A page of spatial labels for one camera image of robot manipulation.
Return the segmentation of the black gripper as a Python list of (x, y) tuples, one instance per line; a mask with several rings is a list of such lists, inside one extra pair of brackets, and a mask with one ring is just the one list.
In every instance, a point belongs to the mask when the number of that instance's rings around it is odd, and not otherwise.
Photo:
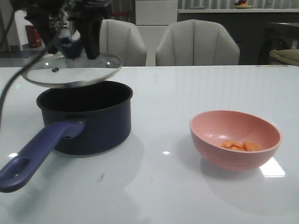
[[(69, 19), (77, 21), (85, 53), (88, 59), (96, 59), (100, 54), (100, 27), (102, 20), (112, 16), (110, 0), (25, 0), (24, 10), (29, 13), (46, 13), (58, 15), (66, 13)], [(51, 43), (56, 29), (50, 26), (49, 16), (29, 16), (29, 21), (35, 26), (49, 54), (56, 54), (58, 49)]]

